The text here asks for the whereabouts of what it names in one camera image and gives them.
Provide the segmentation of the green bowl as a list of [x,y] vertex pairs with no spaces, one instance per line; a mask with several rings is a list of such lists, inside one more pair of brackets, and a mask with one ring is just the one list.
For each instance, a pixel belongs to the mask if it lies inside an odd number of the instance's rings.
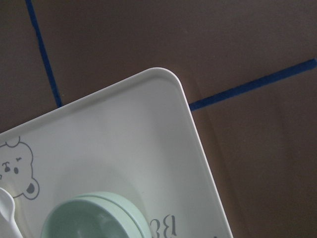
[[80,197],[96,197],[107,200],[120,207],[135,223],[143,238],[151,238],[152,233],[149,224],[142,212],[127,198],[112,192],[96,191],[76,195]]
[[101,198],[74,198],[56,206],[42,238],[141,238],[136,223],[118,205]]

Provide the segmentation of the cream bear print tray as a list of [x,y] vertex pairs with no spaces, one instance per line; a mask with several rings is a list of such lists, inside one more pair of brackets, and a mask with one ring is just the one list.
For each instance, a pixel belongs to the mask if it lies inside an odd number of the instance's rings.
[[22,235],[38,238],[58,204],[119,194],[154,238],[230,238],[177,76],[150,68],[0,135],[0,185]]

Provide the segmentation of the green bowl on tray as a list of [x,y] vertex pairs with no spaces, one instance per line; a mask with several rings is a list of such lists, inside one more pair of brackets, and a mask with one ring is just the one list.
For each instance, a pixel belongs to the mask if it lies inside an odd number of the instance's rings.
[[120,207],[135,223],[143,238],[151,238],[152,233],[149,224],[142,212],[127,198],[112,192],[96,191],[76,195],[80,197],[96,197],[107,200]]

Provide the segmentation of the white plastic spoon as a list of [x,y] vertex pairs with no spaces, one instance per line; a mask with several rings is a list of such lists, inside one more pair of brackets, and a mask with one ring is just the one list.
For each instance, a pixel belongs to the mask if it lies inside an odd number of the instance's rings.
[[15,221],[15,202],[12,196],[3,188],[0,189],[0,237],[22,238]]

